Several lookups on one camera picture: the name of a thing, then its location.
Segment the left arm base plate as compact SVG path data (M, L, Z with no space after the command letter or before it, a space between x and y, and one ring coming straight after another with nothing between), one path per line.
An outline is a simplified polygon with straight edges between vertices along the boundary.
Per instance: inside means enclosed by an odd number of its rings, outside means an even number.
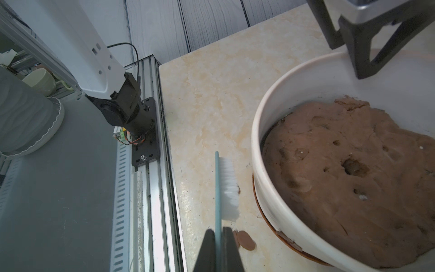
M142 108L150 117L151 124L146 125L146 133L140 141L131 148L131 164L140 167L160 158L159 136L157 130L157 109L153 97L148 97L142 103Z

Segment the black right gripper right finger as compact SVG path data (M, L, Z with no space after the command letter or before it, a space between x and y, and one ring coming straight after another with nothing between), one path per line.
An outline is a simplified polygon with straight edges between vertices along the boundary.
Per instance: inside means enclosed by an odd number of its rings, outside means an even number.
M239 253L238 244L233 230L224 227L222 230L222 272L244 272L244 267Z

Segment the teal scrub brush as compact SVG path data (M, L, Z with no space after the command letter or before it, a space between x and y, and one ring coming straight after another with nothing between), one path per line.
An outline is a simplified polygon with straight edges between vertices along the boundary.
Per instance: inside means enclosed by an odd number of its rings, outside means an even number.
M239 212L239 186L230 159L215 152L215 253L216 271L222 271L222 221L235 222Z

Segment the white ceramic pot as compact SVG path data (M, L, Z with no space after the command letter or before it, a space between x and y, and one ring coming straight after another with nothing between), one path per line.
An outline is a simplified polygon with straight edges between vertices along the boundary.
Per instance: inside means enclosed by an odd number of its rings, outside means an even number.
M359 80L346 53L276 81L251 133L267 223L348 272L435 269L435 58L402 51Z

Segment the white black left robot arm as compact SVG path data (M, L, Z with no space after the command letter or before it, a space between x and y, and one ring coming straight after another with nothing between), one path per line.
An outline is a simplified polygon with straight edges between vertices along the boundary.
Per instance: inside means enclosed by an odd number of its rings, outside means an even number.
M335 1L334 25L324 1L308 5L331 49L346 46L358 79L377 74L435 20L433 1ZM2 1L66 66L107 122L134 136L153 120L137 81L113 57L78 1Z

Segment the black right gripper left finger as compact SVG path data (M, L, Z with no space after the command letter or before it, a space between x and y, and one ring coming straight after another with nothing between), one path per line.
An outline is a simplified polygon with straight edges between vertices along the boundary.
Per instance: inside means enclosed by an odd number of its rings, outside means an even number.
M212 229L205 232L193 272L216 271L215 233Z

